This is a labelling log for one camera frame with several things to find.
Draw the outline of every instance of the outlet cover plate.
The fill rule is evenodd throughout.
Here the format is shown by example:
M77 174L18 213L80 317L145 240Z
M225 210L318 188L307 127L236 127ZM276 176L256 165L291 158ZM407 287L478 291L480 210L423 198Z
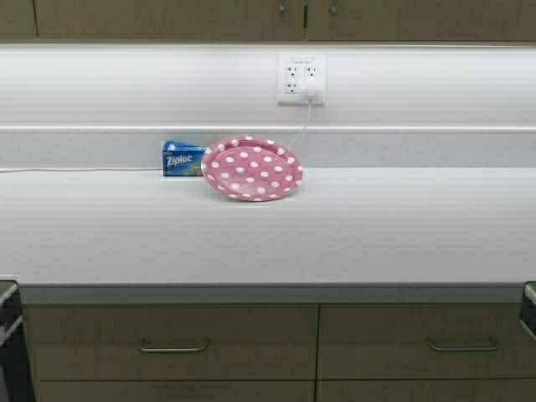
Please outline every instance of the outlet cover plate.
M312 69L318 88L313 105L325 104L327 57L323 54L280 54L277 80L279 105L307 105L307 94L302 88L309 78L308 69Z

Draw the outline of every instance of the ziploc logo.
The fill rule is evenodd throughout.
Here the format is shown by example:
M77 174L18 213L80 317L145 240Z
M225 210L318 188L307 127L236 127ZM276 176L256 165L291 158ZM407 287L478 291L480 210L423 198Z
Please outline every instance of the ziploc logo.
M177 155L177 156L169 156L166 157L166 166L170 168L171 166L176 167L179 165L184 165L186 163L192 163L193 162L193 156L192 155Z

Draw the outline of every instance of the drawer handle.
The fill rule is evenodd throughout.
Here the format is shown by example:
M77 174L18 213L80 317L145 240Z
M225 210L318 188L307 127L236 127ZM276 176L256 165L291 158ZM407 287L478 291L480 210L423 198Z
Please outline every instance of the drawer handle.
M142 339L140 345L141 353L201 353L207 350L209 346L209 340L204 339L198 346L191 348L150 348L149 342L146 339Z
M499 345L494 338L489 338L489 344L474 348L450 348L438 345L432 338L427 338L428 346L438 353L494 353L499 349Z

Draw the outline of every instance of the cabinet knob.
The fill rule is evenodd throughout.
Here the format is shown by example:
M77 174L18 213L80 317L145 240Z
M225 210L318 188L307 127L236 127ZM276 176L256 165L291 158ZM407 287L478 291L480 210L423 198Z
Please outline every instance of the cabinet knob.
M331 4L329 5L329 13L331 15L335 15L337 13L337 0L332 0Z

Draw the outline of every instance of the upper cabinet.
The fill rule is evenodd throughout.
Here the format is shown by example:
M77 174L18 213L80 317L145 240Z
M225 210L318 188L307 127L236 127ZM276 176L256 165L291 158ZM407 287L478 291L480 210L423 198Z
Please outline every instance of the upper cabinet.
M33 0L0 0L0 40L35 37Z
M45 39L302 40L302 0L35 0Z
M308 3L309 40L536 40L536 0L308 0Z

